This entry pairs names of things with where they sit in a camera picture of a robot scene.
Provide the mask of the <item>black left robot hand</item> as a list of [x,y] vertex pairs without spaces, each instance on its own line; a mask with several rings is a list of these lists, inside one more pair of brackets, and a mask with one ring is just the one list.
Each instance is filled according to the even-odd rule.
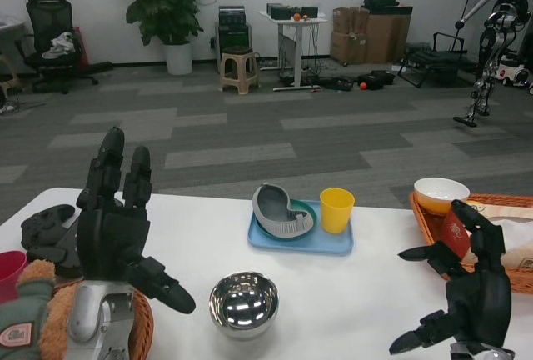
[[124,131],[112,127],[92,159],[86,187],[77,206],[77,255],[85,280],[128,283],[148,298],[169,308],[192,313],[191,294],[165,272],[154,257],[144,257],[150,221],[147,203],[152,194],[151,157],[136,147],[130,170],[122,181]]

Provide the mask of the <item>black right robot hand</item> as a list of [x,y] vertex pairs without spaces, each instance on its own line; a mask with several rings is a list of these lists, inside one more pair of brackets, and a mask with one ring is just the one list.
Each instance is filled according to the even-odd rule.
[[399,253],[406,261],[426,261],[446,274],[448,310],[438,310],[420,320],[417,329],[400,335],[389,347],[391,355],[428,348],[448,338],[452,359],[513,359],[504,348],[511,320],[511,282],[501,263],[506,252],[502,227],[490,222],[469,204],[451,202],[451,211],[471,232],[471,250],[477,257],[467,272],[460,258],[442,241]]

